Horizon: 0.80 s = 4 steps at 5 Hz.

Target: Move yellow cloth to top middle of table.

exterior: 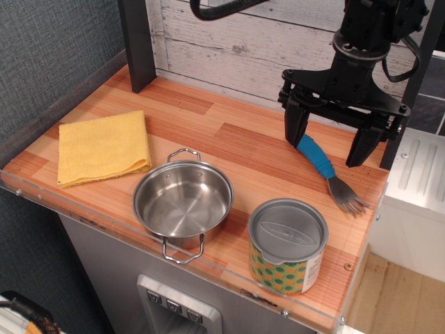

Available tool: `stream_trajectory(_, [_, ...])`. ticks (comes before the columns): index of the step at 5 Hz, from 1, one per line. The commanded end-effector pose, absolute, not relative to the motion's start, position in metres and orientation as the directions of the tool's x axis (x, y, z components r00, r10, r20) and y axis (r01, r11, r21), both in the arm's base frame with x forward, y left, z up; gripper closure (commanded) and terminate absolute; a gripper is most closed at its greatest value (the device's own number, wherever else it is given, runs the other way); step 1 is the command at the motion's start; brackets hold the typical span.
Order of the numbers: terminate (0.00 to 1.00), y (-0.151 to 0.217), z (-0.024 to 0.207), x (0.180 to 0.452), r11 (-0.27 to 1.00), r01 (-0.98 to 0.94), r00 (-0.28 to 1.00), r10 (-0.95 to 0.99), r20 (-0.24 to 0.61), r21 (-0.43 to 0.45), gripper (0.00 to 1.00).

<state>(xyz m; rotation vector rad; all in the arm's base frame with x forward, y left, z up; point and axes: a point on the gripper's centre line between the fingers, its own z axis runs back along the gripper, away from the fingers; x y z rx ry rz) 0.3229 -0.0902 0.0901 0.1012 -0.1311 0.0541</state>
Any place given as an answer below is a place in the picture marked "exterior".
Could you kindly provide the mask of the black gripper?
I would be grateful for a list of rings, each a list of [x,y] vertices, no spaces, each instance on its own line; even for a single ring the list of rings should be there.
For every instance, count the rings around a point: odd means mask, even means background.
[[[361,166],[380,141],[400,133],[408,107],[381,90],[373,80],[376,63],[386,56],[356,57],[338,51],[328,70],[285,70],[278,101],[285,108],[286,140],[297,148],[311,113],[354,127],[346,165]]]

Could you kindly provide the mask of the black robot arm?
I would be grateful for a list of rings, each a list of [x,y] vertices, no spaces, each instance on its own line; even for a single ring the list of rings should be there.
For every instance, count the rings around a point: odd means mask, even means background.
[[[279,101],[285,110],[287,141],[298,147],[310,114],[354,127],[357,132],[346,160],[361,166],[379,143],[397,139],[410,108],[380,89],[373,80],[376,63],[392,83],[412,77],[421,52],[411,34],[422,29],[429,13],[424,1],[347,1],[341,28],[334,34],[335,55],[327,70],[285,70]],[[387,55],[403,42],[414,54],[411,70],[392,76]]]

